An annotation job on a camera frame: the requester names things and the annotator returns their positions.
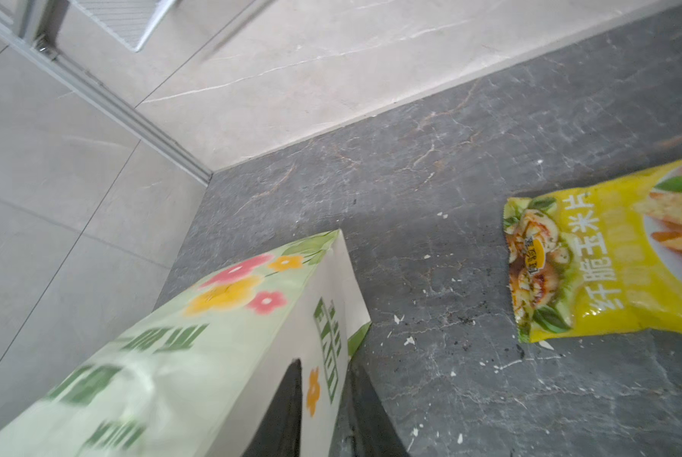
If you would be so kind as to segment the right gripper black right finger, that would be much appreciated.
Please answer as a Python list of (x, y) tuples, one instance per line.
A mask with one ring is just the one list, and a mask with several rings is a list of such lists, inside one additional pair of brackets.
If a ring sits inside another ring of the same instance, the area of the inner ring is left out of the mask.
[(363, 365), (352, 360), (344, 393), (352, 455), (409, 457)]

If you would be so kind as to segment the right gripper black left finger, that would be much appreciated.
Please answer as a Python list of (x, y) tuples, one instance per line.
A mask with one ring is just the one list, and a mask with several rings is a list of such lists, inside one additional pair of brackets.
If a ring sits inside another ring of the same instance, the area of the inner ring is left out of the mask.
[(243, 457), (299, 457), (303, 415), (302, 365), (291, 362)]

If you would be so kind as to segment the floral paper gift bag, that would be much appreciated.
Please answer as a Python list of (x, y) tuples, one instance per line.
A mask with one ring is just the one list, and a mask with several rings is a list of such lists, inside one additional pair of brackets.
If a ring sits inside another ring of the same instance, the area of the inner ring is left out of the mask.
[[(239, 456), (285, 424), (325, 456), (371, 317), (341, 230), (214, 272), (0, 431), (0, 456)], [(264, 423), (281, 386), (295, 418)]]

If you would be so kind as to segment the yellow green snack packet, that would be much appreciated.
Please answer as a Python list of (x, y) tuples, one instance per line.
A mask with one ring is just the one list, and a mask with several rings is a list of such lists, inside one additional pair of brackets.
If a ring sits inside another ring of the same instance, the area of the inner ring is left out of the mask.
[(682, 160), (503, 209), (519, 340), (682, 334)]

